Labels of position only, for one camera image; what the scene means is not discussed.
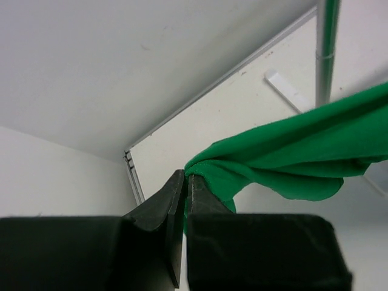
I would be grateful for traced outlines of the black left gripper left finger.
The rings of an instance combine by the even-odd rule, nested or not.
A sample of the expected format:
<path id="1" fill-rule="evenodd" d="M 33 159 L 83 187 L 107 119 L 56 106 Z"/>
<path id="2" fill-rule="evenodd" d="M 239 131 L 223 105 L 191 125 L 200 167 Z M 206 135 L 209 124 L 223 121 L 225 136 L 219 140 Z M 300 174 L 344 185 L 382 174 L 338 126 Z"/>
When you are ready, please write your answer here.
<path id="1" fill-rule="evenodd" d="M 1 219 L 2 290 L 175 290 L 184 171 L 123 216 Z"/>

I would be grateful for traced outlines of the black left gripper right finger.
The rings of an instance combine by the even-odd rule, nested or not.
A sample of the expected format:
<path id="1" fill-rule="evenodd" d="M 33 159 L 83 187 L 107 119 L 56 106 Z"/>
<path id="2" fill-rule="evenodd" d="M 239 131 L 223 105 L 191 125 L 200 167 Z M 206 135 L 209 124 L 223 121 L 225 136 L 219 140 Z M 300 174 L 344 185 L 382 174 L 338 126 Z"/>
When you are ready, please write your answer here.
<path id="1" fill-rule="evenodd" d="M 203 177 L 188 180 L 191 290 L 351 290 L 330 222 L 308 214 L 234 214 Z"/>

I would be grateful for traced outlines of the green t-shirt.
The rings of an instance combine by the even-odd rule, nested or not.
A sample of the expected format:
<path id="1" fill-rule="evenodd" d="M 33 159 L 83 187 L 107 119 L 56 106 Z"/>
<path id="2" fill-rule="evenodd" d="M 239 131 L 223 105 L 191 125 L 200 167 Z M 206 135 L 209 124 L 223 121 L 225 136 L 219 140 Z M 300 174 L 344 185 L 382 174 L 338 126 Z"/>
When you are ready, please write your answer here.
<path id="1" fill-rule="evenodd" d="M 286 199 L 322 201 L 346 177 L 387 159 L 387 84 L 214 142 L 185 166 L 231 211 L 256 183 Z"/>

